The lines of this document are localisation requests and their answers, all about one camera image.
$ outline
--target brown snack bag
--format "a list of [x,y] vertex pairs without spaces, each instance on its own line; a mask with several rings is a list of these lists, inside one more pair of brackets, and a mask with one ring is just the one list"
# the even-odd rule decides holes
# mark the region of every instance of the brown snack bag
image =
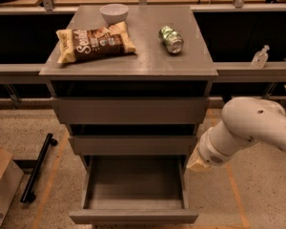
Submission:
[[59,30],[58,63],[71,63],[103,57],[108,54],[135,52],[125,22],[96,30]]

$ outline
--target gray cabinet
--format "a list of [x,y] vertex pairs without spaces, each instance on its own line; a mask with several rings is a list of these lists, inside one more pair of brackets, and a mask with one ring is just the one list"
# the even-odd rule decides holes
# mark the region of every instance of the gray cabinet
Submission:
[[[99,7],[83,6],[69,28],[104,23]],[[157,38],[166,23],[182,31],[179,55]],[[136,54],[59,65],[56,47],[40,73],[87,170],[81,209],[70,217],[79,224],[193,223],[184,165],[216,72],[189,7],[130,6],[127,24]]]

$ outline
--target white plastic bottle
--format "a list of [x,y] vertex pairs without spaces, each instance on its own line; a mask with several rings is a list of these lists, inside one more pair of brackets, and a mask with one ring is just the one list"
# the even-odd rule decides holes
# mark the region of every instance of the white plastic bottle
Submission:
[[268,60],[268,53],[267,51],[269,50],[268,45],[264,45],[264,48],[261,51],[258,51],[255,54],[254,59],[251,62],[251,65],[255,68],[261,69],[265,66],[267,60]]

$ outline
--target gray tabletop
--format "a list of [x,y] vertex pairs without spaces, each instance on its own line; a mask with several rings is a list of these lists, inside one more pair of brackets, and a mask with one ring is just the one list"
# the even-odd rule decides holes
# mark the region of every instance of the gray tabletop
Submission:
[[[189,6],[129,6],[126,20],[135,54],[104,57],[87,62],[58,64],[56,45],[40,75],[52,76],[198,76],[217,75],[199,27]],[[100,6],[81,6],[69,29],[93,30],[107,26]],[[169,54],[158,38],[159,30],[171,26],[184,39],[181,53]]]

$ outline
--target bottle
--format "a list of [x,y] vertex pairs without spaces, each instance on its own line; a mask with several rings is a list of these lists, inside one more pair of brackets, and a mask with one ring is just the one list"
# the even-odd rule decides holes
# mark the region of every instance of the bottle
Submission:
[[267,60],[268,60],[268,53],[267,51],[269,50],[268,45],[264,45],[264,48],[261,51],[258,51],[255,54],[254,59],[251,62],[251,65],[255,68],[261,69],[265,66]]
[[181,52],[183,47],[183,39],[181,35],[173,28],[168,26],[162,27],[159,31],[159,38],[166,46],[169,53],[176,54]]

